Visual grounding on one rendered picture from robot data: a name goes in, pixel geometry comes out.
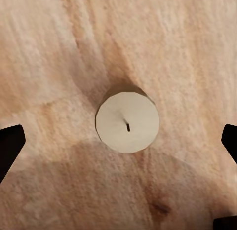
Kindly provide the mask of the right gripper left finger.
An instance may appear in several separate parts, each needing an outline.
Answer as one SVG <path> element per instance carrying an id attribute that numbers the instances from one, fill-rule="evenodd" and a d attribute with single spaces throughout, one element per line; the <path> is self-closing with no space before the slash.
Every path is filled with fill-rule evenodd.
<path id="1" fill-rule="evenodd" d="M 26 142 L 22 125 L 0 130 L 0 183 Z"/>

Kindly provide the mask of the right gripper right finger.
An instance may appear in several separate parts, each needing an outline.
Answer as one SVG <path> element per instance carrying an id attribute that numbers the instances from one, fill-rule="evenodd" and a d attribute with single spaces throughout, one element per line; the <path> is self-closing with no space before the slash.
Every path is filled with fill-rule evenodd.
<path id="1" fill-rule="evenodd" d="M 237 164 L 237 126 L 225 125 L 221 141 Z"/>

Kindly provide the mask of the pillar candle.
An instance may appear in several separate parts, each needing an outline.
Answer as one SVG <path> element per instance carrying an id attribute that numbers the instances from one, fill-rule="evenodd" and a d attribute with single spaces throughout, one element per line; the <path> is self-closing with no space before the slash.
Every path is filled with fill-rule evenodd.
<path id="1" fill-rule="evenodd" d="M 135 153 L 152 143 L 160 128 L 155 102 L 139 87 L 119 84 L 102 98 L 95 114 L 95 130 L 111 150 Z"/>

